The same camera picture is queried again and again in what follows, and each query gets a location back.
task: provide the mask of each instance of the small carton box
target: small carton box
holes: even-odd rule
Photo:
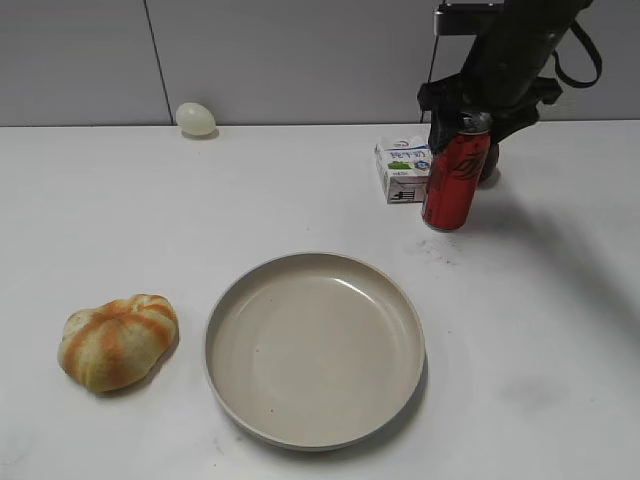
[[[374,151],[387,203],[424,201],[432,160],[424,138],[382,138]]]

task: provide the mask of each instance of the gray wall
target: gray wall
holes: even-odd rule
[[[140,0],[0,0],[0,125],[169,122]]]
[[[171,109],[202,102],[222,124],[416,121],[436,3],[148,0]],[[581,20],[605,75],[544,117],[640,118],[640,1],[595,0]],[[435,77],[470,43],[443,38]],[[560,51],[591,78],[573,38]],[[169,123],[142,0],[0,0],[0,61],[0,125]]]

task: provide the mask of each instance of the plate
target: plate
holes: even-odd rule
[[[389,422],[425,347],[400,288],[357,260],[306,253],[240,278],[213,309],[205,364],[223,409],[274,445],[330,450]]]

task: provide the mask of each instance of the orange striped bun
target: orange striped bun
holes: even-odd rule
[[[134,295],[71,315],[58,362],[89,390],[114,390],[143,378],[177,333],[178,319],[166,298]]]

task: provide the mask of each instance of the red soda can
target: red soda can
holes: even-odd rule
[[[464,127],[431,163],[422,219],[436,230],[455,230],[467,221],[471,201],[491,145],[491,116],[462,112]]]

